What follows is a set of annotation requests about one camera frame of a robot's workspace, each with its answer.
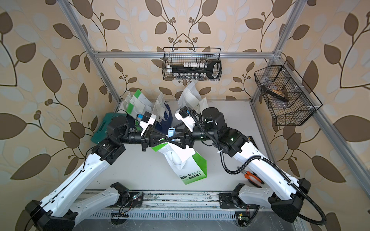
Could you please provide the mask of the white bag back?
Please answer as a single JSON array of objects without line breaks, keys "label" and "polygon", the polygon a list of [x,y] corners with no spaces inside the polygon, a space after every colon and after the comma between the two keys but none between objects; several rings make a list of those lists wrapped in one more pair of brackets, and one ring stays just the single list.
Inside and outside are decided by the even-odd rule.
[{"label": "white bag back", "polygon": [[182,91],[180,98],[178,100],[178,104],[180,108],[188,107],[188,108],[195,108],[198,106],[199,102],[201,101],[201,96],[196,89],[196,85],[194,82],[188,84],[188,86]]}]

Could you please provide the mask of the light blue stapler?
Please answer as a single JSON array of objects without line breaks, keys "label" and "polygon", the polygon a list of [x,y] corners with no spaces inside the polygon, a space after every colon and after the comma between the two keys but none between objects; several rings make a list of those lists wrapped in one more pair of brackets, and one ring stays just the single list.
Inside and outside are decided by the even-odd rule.
[{"label": "light blue stapler", "polygon": [[175,128],[168,129],[168,137],[173,137],[176,134]]}]

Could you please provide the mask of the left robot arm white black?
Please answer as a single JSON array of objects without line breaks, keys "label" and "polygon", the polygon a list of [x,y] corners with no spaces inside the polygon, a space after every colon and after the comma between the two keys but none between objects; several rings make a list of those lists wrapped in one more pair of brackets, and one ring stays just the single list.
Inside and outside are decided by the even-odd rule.
[{"label": "left robot arm white black", "polygon": [[125,152],[125,144],[139,144],[145,151],[168,140],[167,134],[153,127],[151,119],[152,114],[144,116],[138,131],[131,128],[126,116],[113,117],[107,127],[107,137],[92,148],[83,164],[41,201],[32,200],[26,205],[29,220],[24,229],[33,225],[39,231],[71,231],[95,212],[114,205],[120,206],[118,216],[125,216],[124,208],[140,202],[143,194],[130,194],[119,182],[82,202],[75,200]]}]

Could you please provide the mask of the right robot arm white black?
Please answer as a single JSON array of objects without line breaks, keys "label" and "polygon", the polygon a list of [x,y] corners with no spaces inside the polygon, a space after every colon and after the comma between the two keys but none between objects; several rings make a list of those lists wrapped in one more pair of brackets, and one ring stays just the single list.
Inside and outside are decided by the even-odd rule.
[{"label": "right robot arm white black", "polygon": [[253,204],[271,208],[287,222],[301,218],[311,224],[326,225],[325,213],[308,196],[310,182],[289,175],[269,160],[247,136],[228,127],[223,113],[217,108],[204,109],[199,120],[195,111],[185,106],[175,113],[175,117],[186,126],[182,133],[175,135],[180,140],[180,147],[193,145],[194,141],[211,140],[228,174],[237,175],[248,168],[268,186],[264,189],[238,184],[232,193],[236,207]]}]

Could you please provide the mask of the green white cool tea bag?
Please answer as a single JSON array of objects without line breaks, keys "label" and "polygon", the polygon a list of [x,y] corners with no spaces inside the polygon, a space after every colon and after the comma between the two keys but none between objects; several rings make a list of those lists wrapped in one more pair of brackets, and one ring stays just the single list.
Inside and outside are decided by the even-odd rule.
[{"label": "green white cool tea bag", "polygon": [[140,90],[137,90],[132,95],[131,103],[134,105],[133,111],[130,114],[132,117],[136,117],[138,114],[143,115],[145,112],[151,113],[154,107],[153,103]]}]

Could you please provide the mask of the small dark navy bag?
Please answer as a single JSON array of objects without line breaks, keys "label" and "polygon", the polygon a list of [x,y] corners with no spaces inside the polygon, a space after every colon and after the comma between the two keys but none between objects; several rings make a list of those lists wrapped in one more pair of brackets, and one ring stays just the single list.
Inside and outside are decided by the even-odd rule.
[{"label": "small dark navy bag", "polygon": [[132,95],[131,93],[128,93],[126,98],[124,99],[122,103],[122,108],[127,112],[127,114],[131,114],[134,108],[134,105],[131,103]]}]

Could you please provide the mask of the blue takeaway bag white handles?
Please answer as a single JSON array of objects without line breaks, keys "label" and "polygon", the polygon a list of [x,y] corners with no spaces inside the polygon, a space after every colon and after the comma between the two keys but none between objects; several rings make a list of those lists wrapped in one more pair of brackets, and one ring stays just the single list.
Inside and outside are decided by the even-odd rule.
[{"label": "blue takeaway bag white handles", "polygon": [[161,92],[158,96],[152,114],[156,115],[155,129],[167,133],[172,126],[173,116],[169,104],[164,99],[164,94]]}]

